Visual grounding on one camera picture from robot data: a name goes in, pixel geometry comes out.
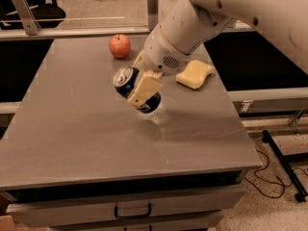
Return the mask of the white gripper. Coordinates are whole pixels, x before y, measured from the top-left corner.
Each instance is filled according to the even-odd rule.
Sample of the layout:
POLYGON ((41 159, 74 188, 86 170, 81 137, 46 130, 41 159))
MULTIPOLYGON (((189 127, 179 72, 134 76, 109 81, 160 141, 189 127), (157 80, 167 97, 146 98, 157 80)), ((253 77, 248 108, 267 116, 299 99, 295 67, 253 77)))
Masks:
POLYGON ((163 73, 175 75, 183 71, 191 53, 192 47, 188 41, 183 37, 174 38, 158 24, 145 40, 143 50, 132 64, 132 67, 138 70, 144 67, 152 70, 139 74, 127 102, 133 107, 141 107, 163 86, 163 73))

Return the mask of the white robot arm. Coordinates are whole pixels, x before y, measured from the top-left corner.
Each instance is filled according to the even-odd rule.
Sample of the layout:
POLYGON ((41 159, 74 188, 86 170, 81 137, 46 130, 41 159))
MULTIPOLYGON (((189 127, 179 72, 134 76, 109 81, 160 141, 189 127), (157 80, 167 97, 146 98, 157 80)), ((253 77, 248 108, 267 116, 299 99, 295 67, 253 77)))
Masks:
POLYGON ((240 20, 308 73, 308 0, 178 0, 133 63, 140 75, 128 102, 142 106, 164 75, 182 71, 191 53, 240 20))

